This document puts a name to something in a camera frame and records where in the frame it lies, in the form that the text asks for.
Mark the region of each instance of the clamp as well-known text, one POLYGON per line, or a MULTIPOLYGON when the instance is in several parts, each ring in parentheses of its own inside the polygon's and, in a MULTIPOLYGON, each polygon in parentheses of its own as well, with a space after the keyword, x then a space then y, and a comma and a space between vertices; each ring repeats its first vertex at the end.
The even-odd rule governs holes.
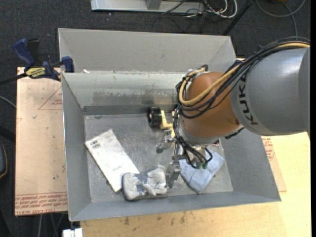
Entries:
POLYGON ((18 42, 16 42, 13 46, 13 51, 19 59, 23 60, 26 63, 24 73, 13 78, 0 81, 0 85, 27 76, 32 79, 47 78, 60 81, 62 72, 73 73, 75 71, 73 60, 69 56, 63 57, 61 61, 54 64, 50 64, 49 62, 44 61, 42 63, 42 66, 35 66, 36 61, 27 48, 26 39, 20 39, 18 42), (64 66, 64 69, 62 69, 61 73, 54 69, 55 66, 62 65, 64 66))

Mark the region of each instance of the orange object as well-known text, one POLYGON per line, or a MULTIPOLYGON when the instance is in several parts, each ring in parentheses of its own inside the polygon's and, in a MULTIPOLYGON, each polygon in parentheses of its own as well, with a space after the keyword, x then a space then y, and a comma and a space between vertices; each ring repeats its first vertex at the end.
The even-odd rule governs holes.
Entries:
MULTIPOLYGON (((206 88, 212 85, 217 79, 223 75, 222 72, 210 72, 202 74, 194 79, 186 92, 186 100, 191 100, 201 94, 206 88)), ((217 85, 205 97, 203 101, 197 105, 204 103, 214 96, 222 83, 217 85)), ((212 106, 216 106, 202 114, 197 118, 181 117, 181 126, 191 135, 199 138, 213 138, 225 136, 238 128, 239 122, 231 107, 230 96, 226 94, 229 92, 230 87, 227 87, 214 101, 212 106)), ((185 112, 191 116, 198 113, 198 111, 185 112)))

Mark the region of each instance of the table surface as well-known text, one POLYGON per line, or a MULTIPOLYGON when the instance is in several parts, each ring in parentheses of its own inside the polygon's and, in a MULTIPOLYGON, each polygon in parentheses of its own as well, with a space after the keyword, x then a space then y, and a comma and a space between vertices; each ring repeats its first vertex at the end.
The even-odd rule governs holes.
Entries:
POLYGON ((310 139, 299 133, 271 140, 287 187, 281 202, 81 221, 83 236, 311 236, 310 139))

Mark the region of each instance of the small yellow object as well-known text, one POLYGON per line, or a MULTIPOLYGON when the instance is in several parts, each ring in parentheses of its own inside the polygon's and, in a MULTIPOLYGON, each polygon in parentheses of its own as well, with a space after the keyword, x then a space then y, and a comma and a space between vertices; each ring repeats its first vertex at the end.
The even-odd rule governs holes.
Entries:
POLYGON ((173 130, 173 123, 168 123, 166 119, 166 115, 163 110, 161 110, 161 124, 160 124, 160 129, 165 130, 165 129, 170 129, 171 130, 171 138, 174 137, 174 130, 173 130))

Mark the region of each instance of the yellow cable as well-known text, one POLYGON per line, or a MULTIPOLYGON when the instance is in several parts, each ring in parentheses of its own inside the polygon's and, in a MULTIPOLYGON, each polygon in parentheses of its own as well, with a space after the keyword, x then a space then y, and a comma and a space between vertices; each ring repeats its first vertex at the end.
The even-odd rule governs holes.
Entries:
POLYGON ((183 99, 183 91, 184 91, 184 86, 187 84, 186 81, 184 81, 180 87, 180 91, 179 91, 179 100, 182 104, 184 105, 194 105, 197 102, 199 102, 203 97, 205 97, 212 89, 214 89, 218 84, 220 84, 223 80, 225 80, 226 78, 228 78, 229 76, 231 76, 231 74, 233 72, 235 72, 235 70, 240 66, 240 64, 236 65, 235 67, 233 67, 231 70, 229 70, 229 72, 227 72, 226 74, 224 74, 222 77, 220 77, 219 79, 217 79, 210 87, 208 87, 205 91, 203 91, 200 95, 196 96, 195 98, 191 99, 191 100, 184 100, 183 99))
MULTIPOLYGON (((288 47, 288 46, 296 46, 296 47, 300 47, 300 48, 308 48, 310 47, 310 45, 308 44, 304 44, 304 43, 288 43, 288 44, 283 44, 283 45, 279 45, 277 47, 288 47)), ((203 91, 200 95, 196 96, 195 98, 191 99, 191 100, 184 100, 183 99, 183 91, 185 86, 187 85, 187 79, 189 79, 191 76, 200 73, 201 70, 203 71, 203 69, 201 68, 200 70, 197 71, 193 71, 191 73, 188 74, 188 76, 186 77, 186 80, 182 83, 181 87, 180 87, 180 91, 179 91, 179 100, 180 103, 184 104, 184 105, 194 105, 196 103, 198 103, 203 97, 205 97, 212 89, 214 89, 218 84, 220 84, 223 80, 225 80, 226 78, 228 78, 233 72, 235 72, 235 70, 240 66, 240 64, 238 64, 237 66, 233 67, 229 72, 227 72, 226 74, 224 74, 222 77, 220 77, 216 82, 214 82, 210 87, 208 87, 205 91, 203 91)))

